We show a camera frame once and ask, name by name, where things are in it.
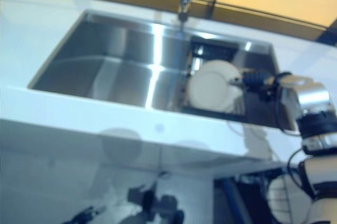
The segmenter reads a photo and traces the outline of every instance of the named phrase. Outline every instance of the stainless steel sink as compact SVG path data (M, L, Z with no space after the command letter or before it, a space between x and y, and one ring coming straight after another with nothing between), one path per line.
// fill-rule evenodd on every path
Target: stainless steel sink
M186 76L196 70L191 58L193 40L211 48L214 43L222 47L214 51L231 47L231 63L239 68L278 72L273 48L266 42L188 29L181 31L173 26L88 11L70 29L30 87L145 108L188 112L182 100ZM249 95L245 99L242 120L272 126L268 105L260 104L256 97ZM259 114L265 110L266 116L253 119L255 109Z

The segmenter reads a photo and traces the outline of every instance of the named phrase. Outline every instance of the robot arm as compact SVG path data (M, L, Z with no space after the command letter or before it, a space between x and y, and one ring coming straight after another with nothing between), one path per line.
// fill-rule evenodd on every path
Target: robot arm
M300 132L306 154L337 153L337 117L323 84L288 72L277 76L247 72L231 84L258 93L266 102L274 100L276 105L283 104Z
M337 117L323 84L288 72L248 72L231 84L285 106L311 156L299 164L301 189L313 199L306 223L337 223Z

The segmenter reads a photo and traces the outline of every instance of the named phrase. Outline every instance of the black cable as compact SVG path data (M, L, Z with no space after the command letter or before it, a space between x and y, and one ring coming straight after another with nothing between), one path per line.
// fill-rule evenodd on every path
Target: black cable
M293 180L294 184L295 184L298 188L300 188L302 191L305 192L305 190L303 189L303 187L296 181L296 179L295 179L295 177L294 177L294 175L293 175L293 173L292 173L292 171L291 171L291 169L290 169L290 162L291 162L291 160L294 158L295 155L297 155L297 154L300 153L301 151L302 151L302 148L296 150L296 151L289 157L288 162L287 162L287 164L286 164L286 170L287 170L288 174L290 175L290 178Z
M276 91L275 106L274 106L274 117L275 117L276 126L277 126L278 129L280 129L286 135L301 136L299 133L289 131L287 129L284 129L283 126L281 126L280 119L279 119L281 95L282 95L282 88L278 87L277 91Z

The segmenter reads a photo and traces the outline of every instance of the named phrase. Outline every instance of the white plate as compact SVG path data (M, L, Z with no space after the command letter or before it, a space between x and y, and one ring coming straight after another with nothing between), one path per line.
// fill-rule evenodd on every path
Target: white plate
M238 69L229 62L206 62L191 76L187 85L191 105L202 110L232 112L235 99L242 95L242 91L229 81L239 76Z

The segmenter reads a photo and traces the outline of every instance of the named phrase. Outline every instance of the white countertop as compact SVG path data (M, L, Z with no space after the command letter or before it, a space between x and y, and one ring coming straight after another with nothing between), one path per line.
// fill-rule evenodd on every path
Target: white countertop
M139 140L201 149L238 157L286 161L300 147L300 139L271 128L252 126L265 133L246 139L243 125L188 114L146 110L86 98L34 91L27 88L39 68L86 9L145 20L177 24L176 15L100 0L0 0L0 88L3 120L101 134L112 129L136 132ZM270 42L281 70L308 75L325 84L337 101L337 48L251 28L190 18L188 27ZM296 160L303 159L299 154Z

